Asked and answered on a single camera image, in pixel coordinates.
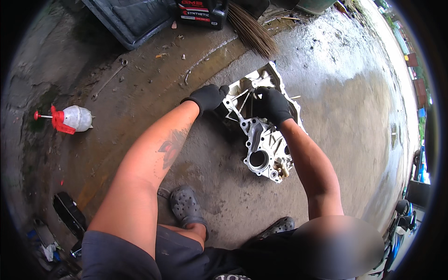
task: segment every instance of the broom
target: broom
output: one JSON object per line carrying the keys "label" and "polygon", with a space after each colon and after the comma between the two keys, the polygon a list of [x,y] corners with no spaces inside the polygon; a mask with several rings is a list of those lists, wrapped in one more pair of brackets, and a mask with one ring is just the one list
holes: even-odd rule
{"label": "broom", "polygon": [[268,59],[279,53],[272,35],[239,5],[230,1],[227,16],[246,47]]}

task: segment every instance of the wrench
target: wrench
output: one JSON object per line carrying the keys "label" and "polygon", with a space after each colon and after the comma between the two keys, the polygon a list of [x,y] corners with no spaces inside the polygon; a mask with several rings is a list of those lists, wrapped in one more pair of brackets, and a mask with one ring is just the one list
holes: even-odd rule
{"label": "wrench", "polygon": [[120,65],[120,67],[118,67],[117,68],[117,70],[114,72],[114,74],[112,74],[112,76],[110,76],[110,78],[104,83],[104,84],[102,84],[102,86],[97,90],[97,91],[95,91],[93,94],[92,94],[92,100],[93,101],[95,101],[96,99],[97,99],[97,97],[98,97],[98,94],[99,94],[99,92],[110,82],[110,80],[112,80],[112,78],[113,77],[115,77],[115,75],[117,75],[117,73],[120,71],[120,70],[122,70],[123,69],[123,67],[125,67],[126,65],[128,65],[128,61],[127,60],[123,60],[122,62],[121,62],[121,65]]}

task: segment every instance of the hand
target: hand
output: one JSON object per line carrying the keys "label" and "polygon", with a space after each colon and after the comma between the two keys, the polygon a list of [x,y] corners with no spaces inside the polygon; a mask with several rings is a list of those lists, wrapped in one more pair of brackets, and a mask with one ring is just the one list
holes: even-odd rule
{"label": "hand", "polygon": [[181,103],[187,100],[196,102],[199,106],[199,115],[201,116],[204,111],[216,109],[223,102],[228,91],[228,86],[221,86],[219,89],[217,85],[203,86],[193,91]]}
{"label": "hand", "polygon": [[255,94],[261,94],[261,99],[254,99],[254,116],[267,118],[278,129],[287,119],[293,119],[289,113],[289,104],[281,92],[272,87],[259,86]]}

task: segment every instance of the black plastic jug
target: black plastic jug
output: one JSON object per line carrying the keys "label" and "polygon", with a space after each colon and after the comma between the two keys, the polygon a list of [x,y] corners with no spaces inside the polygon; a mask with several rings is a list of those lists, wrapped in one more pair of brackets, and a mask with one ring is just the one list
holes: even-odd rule
{"label": "black plastic jug", "polygon": [[178,19],[187,24],[221,30],[228,12],[228,0],[176,0]]}

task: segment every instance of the tattooed arm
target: tattooed arm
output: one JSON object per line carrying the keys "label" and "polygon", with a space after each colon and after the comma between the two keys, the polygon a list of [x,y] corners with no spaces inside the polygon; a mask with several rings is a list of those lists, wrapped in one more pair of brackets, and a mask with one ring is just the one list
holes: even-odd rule
{"label": "tattooed arm", "polygon": [[157,189],[199,112],[198,104],[187,100],[137,139],[121,162],[89,230],[125,239],[155,257]]}

